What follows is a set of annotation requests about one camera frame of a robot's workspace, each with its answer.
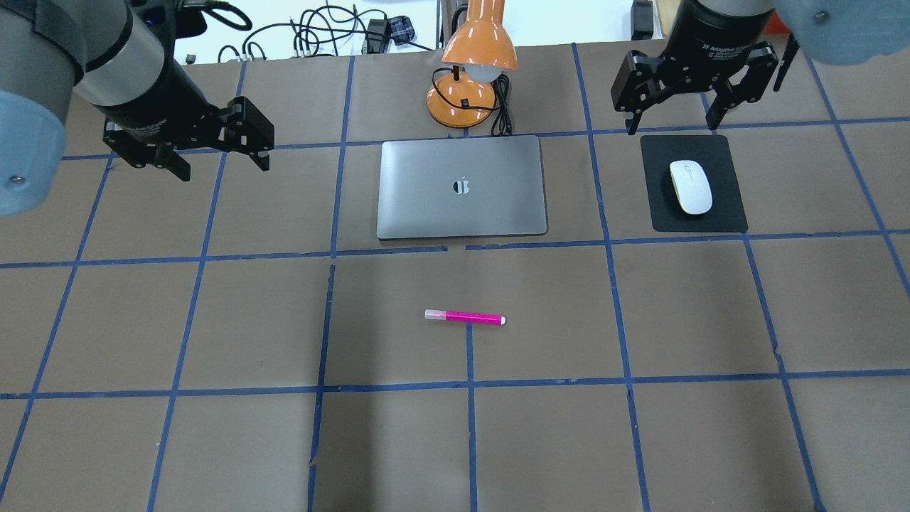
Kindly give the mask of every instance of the laptop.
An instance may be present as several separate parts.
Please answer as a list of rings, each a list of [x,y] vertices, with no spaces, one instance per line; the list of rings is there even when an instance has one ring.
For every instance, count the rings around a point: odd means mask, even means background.
[[[381,240],[545,232],[537,137],[382,144],[376,224]]]

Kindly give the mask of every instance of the white wall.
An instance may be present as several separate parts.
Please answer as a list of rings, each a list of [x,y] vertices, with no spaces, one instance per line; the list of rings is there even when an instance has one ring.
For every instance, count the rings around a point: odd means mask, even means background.
[[[287,22],[291,17],[296,22],[301,12],[322,6],[325,0],[231,0],[231,3],[249,15],[255,29],[271,23]],[[414,42],[435,47],[437,0],[371,0],[356,4],[339,1],[332,4],[348,9],[356,5],[359,12],[381,9],[389,16],[406,15],[410,17],[417,33]],[[510,0],[506,2],[503,24],[516,46],[622,41],[630,37],[631,8],[632,0],[563,0],[561,3]],[[321,24],[316,19],[318,18],[314,19],[314,25]],[[202,36],[177,41],[177,61],[182,63],[188,53],[196,53],[199,64],[216,62],[217,52],[223,45],[231,44],[240,48],[248,35],[247,32],[228,28],[210,17],[207,17],[207,22],[208,31]],[[657,24],[655,15],[654,33],[659,35]],[[262,45],[270,59],[293,56],[293,30],[290,27],[271,28],[254,37],[253,41]],[[362,44],[363,36],[351,36],[348,40],[339,42],[339,52],[342,55],[357,55]],[[331,51],[330,45],[325,48]],[[420,50],[389,43],[390,53],[400,51]],[[226,55],[233,56],[229,50]]]

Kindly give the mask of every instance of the desk lamp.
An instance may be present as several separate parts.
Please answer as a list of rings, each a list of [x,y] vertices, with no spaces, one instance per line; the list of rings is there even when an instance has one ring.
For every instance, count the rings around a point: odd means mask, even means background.
[[[452,72],[439,79],[434,73],[433,87],[427,93],[427,108],[440,124],[451,128],[480,124],[495,109],[496,93],[490,82],[503,69],[518,69],[515,46],[502,27],[504,8],[505,0],[468,3],[464,25],[442,54],[442,62],[452,64]]]

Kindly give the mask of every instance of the marker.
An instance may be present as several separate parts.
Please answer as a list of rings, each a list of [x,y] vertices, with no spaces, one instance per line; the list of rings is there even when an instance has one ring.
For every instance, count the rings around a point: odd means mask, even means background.
[[[457,312],[427,310],[423,312],[423,318],[427,320],[445,320],[448,322],[470,322],[486,323],[489,325],[505,325],[506,317],[498,314],[483,314],[479,312]]]

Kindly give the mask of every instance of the computer mouse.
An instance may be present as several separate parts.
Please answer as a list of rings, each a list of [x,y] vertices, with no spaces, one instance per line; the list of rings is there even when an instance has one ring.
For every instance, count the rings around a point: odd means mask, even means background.
[[[670,164],[670,177],[682,211],[701,215],[711,209],[711,184],[701,164],[694,160],[676,160]]]

